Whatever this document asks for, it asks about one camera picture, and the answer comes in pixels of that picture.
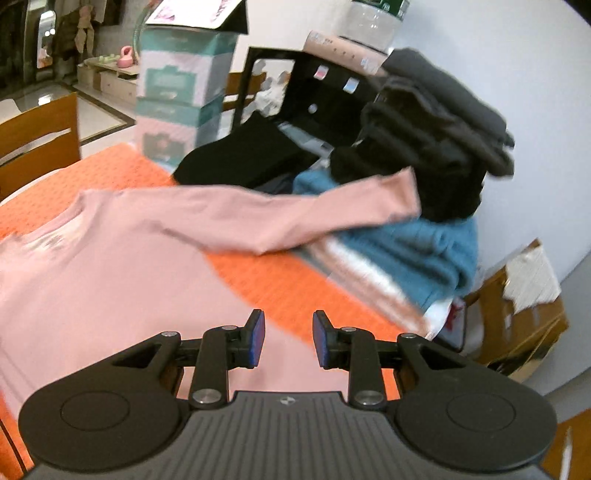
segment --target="box lid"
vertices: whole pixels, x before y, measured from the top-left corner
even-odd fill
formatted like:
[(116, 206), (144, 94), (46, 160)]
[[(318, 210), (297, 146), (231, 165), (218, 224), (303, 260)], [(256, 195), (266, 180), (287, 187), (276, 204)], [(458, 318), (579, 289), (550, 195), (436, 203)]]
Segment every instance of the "box lid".
[(248, 33), (246, 0), (163, 0), (146, 25)]

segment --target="blue sweater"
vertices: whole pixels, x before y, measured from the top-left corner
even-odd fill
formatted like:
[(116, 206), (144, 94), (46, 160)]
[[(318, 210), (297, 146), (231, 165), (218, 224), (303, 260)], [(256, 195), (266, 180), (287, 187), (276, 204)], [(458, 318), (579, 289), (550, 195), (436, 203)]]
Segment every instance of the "blue sweater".
[[(306, 170), (294, 193), (320, 194), (338, 184), (325, 170)], [(434, 223), (417, 218), (335, 232), (347, 247), (389, 274), (423, 311), (437, 300), (470, 292), (478, 262), (474, 218)]]

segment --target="pile of clothes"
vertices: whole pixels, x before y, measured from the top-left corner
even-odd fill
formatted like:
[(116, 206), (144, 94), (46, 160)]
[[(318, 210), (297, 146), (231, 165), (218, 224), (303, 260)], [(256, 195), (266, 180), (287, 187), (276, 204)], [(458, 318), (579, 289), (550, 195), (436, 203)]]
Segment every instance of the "pile of clothes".
[[(320, 195), (411, 167), (421, 214), (333, 232), (299, 253), (401, 327), (432, 338), (454, 297), (470, 292), (478, 263), (473, 215), (484, 177), (512, 176), (514, 140), (499, 113), (419, 52), (395, 50), (353, 145), (330, 159), (305, 150), (258, 112), (228, 137), (190, 153), (181, 184), (232, 184), (266, 193)], [(425, 318), (435, 317), (437, 325)]]

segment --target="dark floor border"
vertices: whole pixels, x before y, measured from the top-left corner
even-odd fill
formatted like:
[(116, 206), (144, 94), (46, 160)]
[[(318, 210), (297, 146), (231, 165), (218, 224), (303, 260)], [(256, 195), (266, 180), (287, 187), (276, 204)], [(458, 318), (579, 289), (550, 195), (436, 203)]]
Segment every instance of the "dark floor border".
[(105, 112), (109, 113), (110, 115), (113, 115), (114, 117), (116, 117), (119, 120), (121, 120), (122, 122), (124, 122), (123, 125), (118, 125), (117, 127), (109, 128), (108, 130), (105, 130), (104, 132), (97, 133), (96, 135), (92, 135), (91, 137), (88, 137), (85, 140), (80, 140), (80, 146), (89, 144), (90, 142), (94, 142), (95, 140), (106, 137), (107, 135), (121, 132), (122, 130), (125, 130), (126, 128), (129, 128), (129, 127), (132, 127), (135, 125), (135, 119), (131, 118), (130, 116), (125, 115), (124, 113), (118, 111), (117, 109), (107, 105), (106, 103), (103, 103), (100, 100), (97, 100), (92, 95), (88, 95), (87, 93), (84, 93), (81, 90), (78, 90), (78, 89), (74, 88), (72, 85), (68, 85), (65, 82), (58, 82), (58, 85), (60, 87), (65, 88), (69, 92), (75, 93), (80, 98), (83, 98), (87, 102), (90, 102), (90, 103), (96, 105), (98, 108), (101, 108)]

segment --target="wooden chair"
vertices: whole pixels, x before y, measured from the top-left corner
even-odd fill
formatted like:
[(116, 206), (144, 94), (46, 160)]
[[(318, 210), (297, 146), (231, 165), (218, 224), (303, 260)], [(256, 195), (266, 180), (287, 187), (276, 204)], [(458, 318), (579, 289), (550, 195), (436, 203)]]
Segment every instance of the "wooden chair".
[[(228, 84), (226, 85), (226, 96), (238, 95), (238, 88), (240, 86), (240, 77), (242, 72), (232, 72), (228, 75)], [(244, 106), (249, 105), (255, 99), (258, 92), (261, 91), (262, 83), (267, 79), (267, 73), (263, 72), (259, 75), (253, 75), (251, 82), (248, 85), (248, 96)], [(236, 100), (224, 100), (223, 111), (234, 110), (236, 108)]]
[(0, 124), (0, 158), (58, 132), (64, 133), (0, 165), (0, 200), (42, 175), (80, 160), (76, 94), (53, 100)]

